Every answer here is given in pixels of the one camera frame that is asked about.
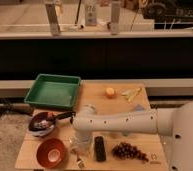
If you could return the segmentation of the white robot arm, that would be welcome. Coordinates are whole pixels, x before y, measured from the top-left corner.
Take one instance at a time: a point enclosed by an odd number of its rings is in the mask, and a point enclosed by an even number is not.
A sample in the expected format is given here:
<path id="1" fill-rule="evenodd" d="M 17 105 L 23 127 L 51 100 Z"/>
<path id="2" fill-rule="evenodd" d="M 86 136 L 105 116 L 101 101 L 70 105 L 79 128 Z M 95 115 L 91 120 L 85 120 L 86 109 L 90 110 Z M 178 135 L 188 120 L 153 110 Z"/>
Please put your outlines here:
<path id="1" fill-rule="evenodd" d="M 85 105 L 72 120 L 75 139 L 86 144 L 95 131 L 159 134 L 172 137 L 171 171 L 193 171 L 193 102 L 178 108 L 157 108 L 97 115 Z"/>

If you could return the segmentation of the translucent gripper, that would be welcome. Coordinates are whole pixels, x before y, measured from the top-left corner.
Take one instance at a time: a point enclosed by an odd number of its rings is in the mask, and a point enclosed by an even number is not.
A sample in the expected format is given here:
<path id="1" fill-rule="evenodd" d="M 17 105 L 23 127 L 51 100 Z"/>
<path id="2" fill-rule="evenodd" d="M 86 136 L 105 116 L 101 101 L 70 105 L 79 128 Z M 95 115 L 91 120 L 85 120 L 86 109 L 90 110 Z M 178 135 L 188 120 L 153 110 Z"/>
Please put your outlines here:
<path id="1" fill-rule="evenodd" d="M 79 156 L 88 156 L 92 144 L 91 137 L 74 135 L 70 139 L 70 152 Z"/>

